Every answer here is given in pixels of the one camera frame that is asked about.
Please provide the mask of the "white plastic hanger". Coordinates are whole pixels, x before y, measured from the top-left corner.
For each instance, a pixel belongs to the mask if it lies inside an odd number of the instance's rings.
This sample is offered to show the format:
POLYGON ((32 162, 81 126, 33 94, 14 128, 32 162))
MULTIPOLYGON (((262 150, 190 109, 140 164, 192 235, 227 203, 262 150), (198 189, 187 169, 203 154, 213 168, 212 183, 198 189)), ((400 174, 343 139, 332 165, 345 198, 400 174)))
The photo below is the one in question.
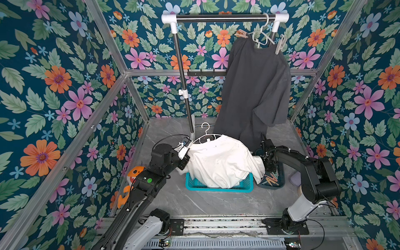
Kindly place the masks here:
POLYGON ((206 128, 205 130, 205 134, 201 135, 199 138, 195 139, 194 141, 192 141, 192 144, 203 144, 206 142, 210 142, 210 141, 214 141, 218 138, 220 138, 222 135, 221 134, 215 134, 215 133, 209 133, 210 129, 211 129, 211 125, 207 122, 204 122, 200 125, 200 127, 206 128))
POLYGON ((275 41, 264 32, 264 28, 268 26, 271 19, 275 19, 275 14, 264 14, 266 17, 266 22, 263 26, 261 26, 258 30, 250 32, 246 35, 247 38, 251 38, 255 43, 255 47, 257 49, 260 48, 261 45, 275 45, 275 41))

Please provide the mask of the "white garment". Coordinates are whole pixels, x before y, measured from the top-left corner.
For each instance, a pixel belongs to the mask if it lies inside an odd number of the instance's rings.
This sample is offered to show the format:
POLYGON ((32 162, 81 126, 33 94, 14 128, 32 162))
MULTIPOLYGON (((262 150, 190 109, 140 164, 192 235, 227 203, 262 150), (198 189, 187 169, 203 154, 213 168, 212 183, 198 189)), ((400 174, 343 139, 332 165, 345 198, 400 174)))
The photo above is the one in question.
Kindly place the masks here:
POLYGON ((226 135, 203 144, 191 144, 190 160, 180 175, 189 173, 207 186, 231 188, 248 174, 260 183, 265 168, 261 157, 254 156, 241 142, 226 135))

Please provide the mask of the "dark grey t-shirt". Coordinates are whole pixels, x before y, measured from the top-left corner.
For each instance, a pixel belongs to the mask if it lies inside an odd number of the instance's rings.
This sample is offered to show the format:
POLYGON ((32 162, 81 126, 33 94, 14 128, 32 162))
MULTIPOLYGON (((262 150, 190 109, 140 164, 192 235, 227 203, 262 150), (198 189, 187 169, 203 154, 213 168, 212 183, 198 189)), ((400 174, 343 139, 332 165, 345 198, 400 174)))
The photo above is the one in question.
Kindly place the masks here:
POLYGON ((269 127, 287 120, 291 73, 276 48, 258 49, 251 38, 238 38, 229 54, 214 133, 237 139, 250 151, 260 147, 260 135, 269 127))

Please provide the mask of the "white clothespin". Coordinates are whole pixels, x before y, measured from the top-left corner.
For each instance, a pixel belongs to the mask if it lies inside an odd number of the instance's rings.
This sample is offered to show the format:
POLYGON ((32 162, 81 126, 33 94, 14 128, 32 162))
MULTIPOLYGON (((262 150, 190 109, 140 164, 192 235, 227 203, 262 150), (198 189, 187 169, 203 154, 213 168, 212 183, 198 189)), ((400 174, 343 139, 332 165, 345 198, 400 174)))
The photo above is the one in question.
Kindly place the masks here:
POLYGON ((285 47, 287 42, 287 37, 284 34, 280 35, 280 39, 276 44, 275 54, 278 55, 285 47))

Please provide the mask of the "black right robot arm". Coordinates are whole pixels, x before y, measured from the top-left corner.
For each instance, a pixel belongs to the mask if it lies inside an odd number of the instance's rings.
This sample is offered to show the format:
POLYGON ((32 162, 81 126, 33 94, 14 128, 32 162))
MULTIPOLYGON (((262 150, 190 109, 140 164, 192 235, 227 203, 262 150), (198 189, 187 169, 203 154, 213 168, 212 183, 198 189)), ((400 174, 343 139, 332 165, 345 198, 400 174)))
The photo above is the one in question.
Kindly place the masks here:
POLYGON ((281 165, 287 165, 300 173, 302 194, 283 211, 280 220, 283 231, 295 231, 305 224, 307 217, 318 206, 328 204, 340 195, 339 181, 329 160, 308 157, 286 146, 275 146, 264 133, 260 138, 265 174, 259 186, 276 182, 275 173, 281 165))

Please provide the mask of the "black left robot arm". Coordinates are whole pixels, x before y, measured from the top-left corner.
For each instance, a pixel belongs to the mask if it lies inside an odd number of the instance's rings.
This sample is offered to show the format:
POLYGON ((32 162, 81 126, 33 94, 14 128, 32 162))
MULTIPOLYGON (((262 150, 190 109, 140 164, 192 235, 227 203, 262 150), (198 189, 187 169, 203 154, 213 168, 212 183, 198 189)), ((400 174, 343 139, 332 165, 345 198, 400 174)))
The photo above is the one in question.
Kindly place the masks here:
POLYGON ((190 140, 179 151, 165 143, 154 145, 149 166, 128 187, 130 193, 125 205, 92 249, 140 250, 159 234, 171 235, 170 214, 161 209, 153 210, 139 228, 135 226, 166 184, 171 172, 176 168, 183 170, 188 164, 189 144, 190 140))

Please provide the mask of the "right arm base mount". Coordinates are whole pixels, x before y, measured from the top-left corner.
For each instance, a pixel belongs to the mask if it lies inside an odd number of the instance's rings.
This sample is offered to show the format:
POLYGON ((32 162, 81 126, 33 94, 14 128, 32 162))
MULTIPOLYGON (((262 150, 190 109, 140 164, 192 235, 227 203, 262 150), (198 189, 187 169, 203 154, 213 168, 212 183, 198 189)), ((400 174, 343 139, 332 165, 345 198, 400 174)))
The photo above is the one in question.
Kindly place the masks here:
POLYGON ((306 221, 295 222, 289 217, 283 218, 265 218, 261 221, 267 229, 269 235, 309 235, 306 221))

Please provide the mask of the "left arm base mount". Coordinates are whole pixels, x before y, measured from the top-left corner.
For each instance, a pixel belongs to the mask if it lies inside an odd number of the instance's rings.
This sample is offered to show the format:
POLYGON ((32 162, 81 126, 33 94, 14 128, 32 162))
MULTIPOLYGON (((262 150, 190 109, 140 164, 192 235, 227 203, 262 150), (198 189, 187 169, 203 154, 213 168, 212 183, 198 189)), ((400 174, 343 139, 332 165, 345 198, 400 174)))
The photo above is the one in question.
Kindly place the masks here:
POLYGON ((141 224, 147 232, 156 232, 160 236, 182 236, 185 226, 184 219, 160 219, 155 216, 149 217, 141 224))

